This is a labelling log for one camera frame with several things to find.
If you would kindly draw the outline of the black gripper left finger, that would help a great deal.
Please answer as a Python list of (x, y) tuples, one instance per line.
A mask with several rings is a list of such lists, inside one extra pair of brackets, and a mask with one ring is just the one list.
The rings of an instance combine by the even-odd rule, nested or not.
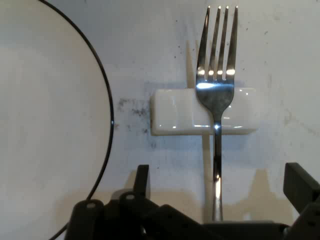
[(149, 166), (137, 167), (133, 189), (107, 204), (97, 199), (78, 202), (72, 211), (67, 240), (196, 240), (197, 222), (169, 205), (147, 198)]

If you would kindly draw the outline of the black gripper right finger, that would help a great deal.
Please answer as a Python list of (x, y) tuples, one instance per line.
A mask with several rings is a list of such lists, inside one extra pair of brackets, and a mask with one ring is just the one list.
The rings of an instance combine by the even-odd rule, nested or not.
[(320, 238), (320, 184), (296, 162), (286, 163), (283, 192), (298, 218), (288, 228), (285, 240)]

